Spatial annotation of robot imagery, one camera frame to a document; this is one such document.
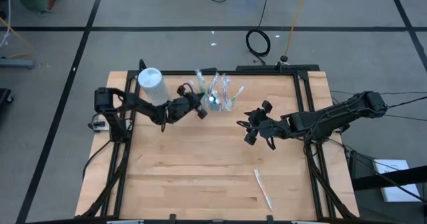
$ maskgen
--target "wooden table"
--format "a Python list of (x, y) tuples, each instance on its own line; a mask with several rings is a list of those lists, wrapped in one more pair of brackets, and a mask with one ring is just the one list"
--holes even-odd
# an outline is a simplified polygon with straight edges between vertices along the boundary
[[(123, 89), (126, 74), (111, 72), (107, 86)], [(330, 106), (326, 74), (309, 72), (309, 77), (315, 108)], [(212, 76), (205, 78), (210, 83)], [(195, 76), (165, 76), (173, 98), (177, 97), (177, 87), (188, 79), (195, 81)], [(273, 105), (270, 117), (274, 119), (298, 111), (292, 77), (231, 76), (231, 80), (230, 93), (245, 86), (231, 113), (211, 112), (200, 120), (193, 112), (167, 125), (164, 133), (160, 126), (137, 114), (120, 218), (169, 219), (169, 214), (175, 213), (178, 219), (266, 220), (266, 215), (273, 215), (275, 220), (316, 219), (303, 143), (276, 139), (277, 149), (272, 151), (259, 138), (250, 146), (244, 142), (246, 130), (236, 125), (237, 120), (247, 120), (244, 111), (260, 107), (265, 99)], [(304, 109), (308, 110), (304, 95)], [(146, 98), (142, 90), (140, 97)], [(341, 141), (337, 134), (331, 138)], [(90, 155), (108, 139), (108, 132), (95, 134)], [(86, 211), (105, 187), (112, 147), (87, 168), (76, 214)], [(344, 150), (333, 142), (325, 143), (324, 155), (330, 185), (358, 215)], [(255, 168), (272, 200), (273, 212), (258, 187)], [(319, 190), (327, 215), (324, 192), (320, 186)], [(109, 213), (114, 201), (112, 191)]]

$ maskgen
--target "white stick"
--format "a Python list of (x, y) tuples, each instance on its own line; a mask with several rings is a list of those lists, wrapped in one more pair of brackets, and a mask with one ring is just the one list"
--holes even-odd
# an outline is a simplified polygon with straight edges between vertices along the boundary
[(256, 181), (258, 182), (258, 185), (261, 188), (262, 194), (264, 194), (264, 197), (266, 198), (267, 205), (270, 208), (270, 211), (273, 212), (272, 202), (270, 201), (270, 198), (268, 198), (266, 190), (264, 190), (264, 186), (261, 183), (260, 173), (258, 172), (258, 169), (254, 169), (254, 173), (255, 173)]

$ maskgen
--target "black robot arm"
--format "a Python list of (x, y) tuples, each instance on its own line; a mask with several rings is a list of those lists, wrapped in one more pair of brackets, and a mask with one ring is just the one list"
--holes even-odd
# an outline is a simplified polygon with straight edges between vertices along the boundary
[[(123, 141), (127, 135), (126, 122), (117, 115), (122, 111), (135, 110), (148, 116), (153, 123), (162, 126), (179, 121), (192, 110), (197, 112), (200, 119), (207, 115), (201, 108), (200, 101), (203, 93), (185, 92), (183, 85), (178, 87), (177, 93), (179, 98), (155, 106), (140, 99), (135, 93), (126, 93), (117, 88), (100, 87), (95, 91), (95, 111), (107, 120), (112, 141)], [(117, 95), (121, 101), (119, 107), (114, 107), (114, 95)]]
[(322, 141), (337, 128), (344, 131), (354, 120), (382, 117), (387, 110), (381, 95), (373, 91), (355, 94), (345, 102), (312, 113), (303, 111), (282, 115), (280, 121), (267, 116), (273, 108), (268, 101), (264, 101), (262, 107), (245, 113), (249, 116), (248, 121), (238, 121), (238, 125), (246, 128), (247, 143), (255, 144), (256, 136), (260, 134), (272, 149), (276, 148), (274, 137)]

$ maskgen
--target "concrete floor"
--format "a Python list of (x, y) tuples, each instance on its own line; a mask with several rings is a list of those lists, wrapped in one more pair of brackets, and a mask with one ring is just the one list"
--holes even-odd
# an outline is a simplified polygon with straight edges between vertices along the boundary
[[(58, 0), (54, 13), (40, 16), (13, 0), (15, 27), (81, 28), (21, 31), (35, 46), (31, 58), (36, 68), (0, 69), (0, 87), (12, 89), (15, 97), (1, 118), (0, 223), (16, 222), (94, 1)], [(262, 25), (289, 26), (299, 1), (268, 0)], [(401, 2), (414, 27), (427, 26), (427, 0)], [(210, 0), (101, 0), (94, 27), (236, 28), (214, 33), (179, 28), (92, 31), (27, 221), (73, 217), (81, 171), (93, 138), (87, 128), (93, 114), (93, 90), (106, 84), (110, 71), (136, 69), (140, 58), (161, 70), (204, 67), (233, 70), (236, 65), (253, 65), (254, 57), (246, 48), (246, 31), (242, 26), (258, 24), (263, 4), (264, 0), (228, 0), (222, 4)], [(298, 26), (404, 27), (404, 22), (393, 0), (307, 0)], [(265, 60), (274, 64), (286, 48), (289, 33), (266, 33), (272, 40), (272, 50)], [(427, 46), (427, 33), (416, 35)], [(261, 38), (251, 39), (255, 48), (264, 47)], [(25, 50), (24, 44), (14, 37), (9, 37), (8, 43), (0, 49), (1, 56)], [(326, 71), (330, 88), (337, 91), (427, 91), (427, 72), (408, 32), (297, 31), (289, 58), (293, 64), (318, 64)], [(348, 98), (343, 94), (334, 97)], [(417, 97), (393, 95), (385, 100), (394, 104)], [(420, 101), (392, 109), (389, 114), (427, 118), (425, 106)], [(426, 122), (393, 117), (359, 120), (344, 133), (343, 140), (361, 153), (406, 159), (411, 167), (417, 167), (426, 164), (423, 135), (426, 129)], [(362, 168), (358, 175), (371, 174)], [(410, 207), (383, 203), (379, 190), (357, 192), (356, 196), (362, 216), (424, 222), (419, 203)]]

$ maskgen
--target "yellow cable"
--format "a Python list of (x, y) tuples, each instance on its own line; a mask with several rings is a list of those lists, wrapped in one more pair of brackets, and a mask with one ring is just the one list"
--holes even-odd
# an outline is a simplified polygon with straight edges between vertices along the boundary
[(304, 4), (304, 1), (305, 0), (300, 1), (300, 6), (298, 6), (298, 10), (296, 11), (294, 21), (292, 21), (291, 33), (289, 34), (288, 45), (286, 46), (286, 51), (285, 51), (286, 57), (288, 56), (289, 46), (291, 45), (291, 42), (292, 42), (292, 35), (294, 34), (294, 27), (296, 24), (296, 20), (298, 19), (298, 15), (300, 15), (300, 11), (301, 11), (302, 5)]
[(32, 52), (33, 52), (33, 50), (34, 50), (33, 46), (27, 40), (25, 40), (22, 36), (20, 36), (20, 34), (18, 34), (15, 30), (13, 30), (13, 28), (10, 27), (9, 24), (7, 24), (7, 22), (5, 20), (3, 20), (3, 18), (0, 17), (0, 21), (3, 24), (5, 24), (12, 31), (12, 33), (15, 36), (17, 36), (22, 42), (24, 42), (25, 44), (27, 44), (28, 48), (30, 48), (30, 52), (28, 52), (28, 53), (14, 54), (14, 55), (8, 56), (7, 58), (10, 59), (10, 58), (15, 58), (15, 57), (24, 57), (26, 55), (31, 55)]

